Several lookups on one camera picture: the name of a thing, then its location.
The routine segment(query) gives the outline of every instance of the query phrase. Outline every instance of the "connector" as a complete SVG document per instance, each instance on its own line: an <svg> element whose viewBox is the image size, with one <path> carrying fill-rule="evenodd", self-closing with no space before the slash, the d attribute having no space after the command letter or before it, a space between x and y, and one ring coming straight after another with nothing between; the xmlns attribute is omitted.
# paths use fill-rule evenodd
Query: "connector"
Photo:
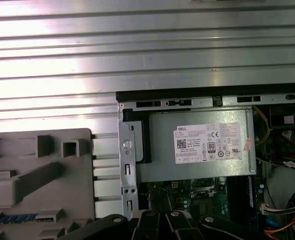
<svg viewBox="0 0 295 240"><path fill-rule="evenodd" d="M261 206L259 206L259 211L261 212L262 215L267 215L268 213L264 211L264 208L268 207L266 203L262 203Z"/></svg>

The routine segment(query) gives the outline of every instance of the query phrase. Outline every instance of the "ribbed metal side panel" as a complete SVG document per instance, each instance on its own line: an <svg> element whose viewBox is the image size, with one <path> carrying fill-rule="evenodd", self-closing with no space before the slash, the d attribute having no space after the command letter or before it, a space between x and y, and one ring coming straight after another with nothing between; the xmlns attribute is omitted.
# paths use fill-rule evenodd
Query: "ribbed metal side panel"
<svg viewBox="0 0 295 240"><path fill-rule="evenodd" d="M295 83L295 0L0 0L0 132L89 128L121 212L115 91Z"/></svg>

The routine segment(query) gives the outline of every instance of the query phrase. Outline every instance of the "barcode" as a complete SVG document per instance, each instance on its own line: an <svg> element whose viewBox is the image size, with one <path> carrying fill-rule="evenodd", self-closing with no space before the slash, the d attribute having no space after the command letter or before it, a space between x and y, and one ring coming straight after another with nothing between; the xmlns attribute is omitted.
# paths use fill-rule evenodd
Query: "barcode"
<svg viewBox="0 0 295 240"><path fill-rule="evenodd" d="M187 140L186 139L178 139L176 140L177 148L178 149L185 149L187 148Z"/></svg>

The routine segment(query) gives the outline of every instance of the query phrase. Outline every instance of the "sticker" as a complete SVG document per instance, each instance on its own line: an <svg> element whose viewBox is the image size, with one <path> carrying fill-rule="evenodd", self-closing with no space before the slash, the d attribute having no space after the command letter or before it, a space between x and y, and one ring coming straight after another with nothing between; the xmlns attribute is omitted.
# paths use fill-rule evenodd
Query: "sticker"
<svg viewBox="0 0 295 240"><path fill-rule="evenodd" d="M178 126L173 133L176 164L242 159L239 123Z"/></svg>
<svg viewBox="0 0 295 240"><path fill-rule="evenodd" d="M292 161L284 161L283 164L289 168L295 168L295 163Z"/></svg>
<svg viewBox="0 0 295 240"><path fill-rule="evenodd" d="M246 152L249 152L251 150L252 143L253 143L253 140L250 138L247 138L243 150Z"/></svg>
<svg viewBox="0 0 295 240"><path fill-rule="evenodd" d="M284 131L282 132L282 136L285 137L286 139L291 139L292 131Z"/></svg>

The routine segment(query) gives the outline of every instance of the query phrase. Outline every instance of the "white wire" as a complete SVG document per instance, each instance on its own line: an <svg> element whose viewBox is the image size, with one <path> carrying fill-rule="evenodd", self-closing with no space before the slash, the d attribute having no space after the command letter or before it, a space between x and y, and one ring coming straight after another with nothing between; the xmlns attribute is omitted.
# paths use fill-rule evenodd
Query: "white wire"
<svg viewBox="0 0 295 240"><path fill-rule="evenodd" d="M288 211L288 210L295 210L295 207L288 208L288 209L273 209L269 208L266 205L263 207L264 210L269 211L269 212L280 212L280 211Z"/></svg>

